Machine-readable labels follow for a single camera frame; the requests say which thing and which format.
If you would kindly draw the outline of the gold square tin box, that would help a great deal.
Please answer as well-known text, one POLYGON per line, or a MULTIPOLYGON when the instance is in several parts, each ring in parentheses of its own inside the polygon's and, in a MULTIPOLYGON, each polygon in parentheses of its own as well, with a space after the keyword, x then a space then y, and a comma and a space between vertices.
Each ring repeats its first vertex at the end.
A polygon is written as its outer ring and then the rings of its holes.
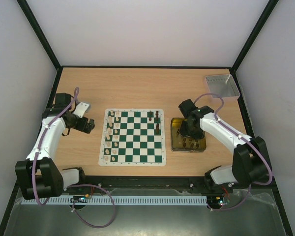
POLYGON ((204 152, 207 148, 206 137, 194 139, 180 134, 180 127, 185 119, 171 120, 171 150, 179 152, 204 152))

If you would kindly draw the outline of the green white chess board mat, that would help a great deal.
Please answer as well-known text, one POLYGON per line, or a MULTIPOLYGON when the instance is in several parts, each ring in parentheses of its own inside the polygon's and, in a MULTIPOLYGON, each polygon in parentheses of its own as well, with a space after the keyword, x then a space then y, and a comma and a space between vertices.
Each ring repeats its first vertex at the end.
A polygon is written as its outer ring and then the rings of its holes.
POLYGON ((98 158, 99 166, 165 166, 166 142, 164 110, 156 109, 117 109, 105 110, 103 132, 98 158), (148 113, 153 112, 152 121, 148 113), (160 133, 155 135, 159 124, 160 133))

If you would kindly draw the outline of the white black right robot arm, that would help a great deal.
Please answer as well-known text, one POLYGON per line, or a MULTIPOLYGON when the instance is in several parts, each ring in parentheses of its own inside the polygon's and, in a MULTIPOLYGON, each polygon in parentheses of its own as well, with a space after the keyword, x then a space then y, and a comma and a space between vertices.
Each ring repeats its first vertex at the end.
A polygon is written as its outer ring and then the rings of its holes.
POLYGON ((252 138, 225 123, 209 106, 197 107, 191 99, 179 104, 185 120, 180 133, 185 137, 201 139, 209 133, 221 142, 233 155, 232 164, 218 166, 205 173, 207 191, 214 193, 222 184, 238 183, 243 187, 255 183, 268 185, 273 180, 269 155, 264 139, 252 138))

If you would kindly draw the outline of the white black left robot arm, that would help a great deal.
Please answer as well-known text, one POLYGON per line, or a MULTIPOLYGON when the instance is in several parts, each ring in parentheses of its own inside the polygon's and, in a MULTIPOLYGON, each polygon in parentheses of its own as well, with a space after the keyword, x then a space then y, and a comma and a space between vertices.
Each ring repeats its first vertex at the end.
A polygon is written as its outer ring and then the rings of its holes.
POLYGON ((15 173, 23 198, 36 200, 58 197, 63 190, 85 180, 81 167, 60 171, 54 163, 56 151, 64 131, 72 129, 89 134, 95 127, 93 119, 85 117, 91 107, 74 95, 57 93, 55 102, 42 114, 42 124, 36 143, 24 161, 15 165, 15 173))

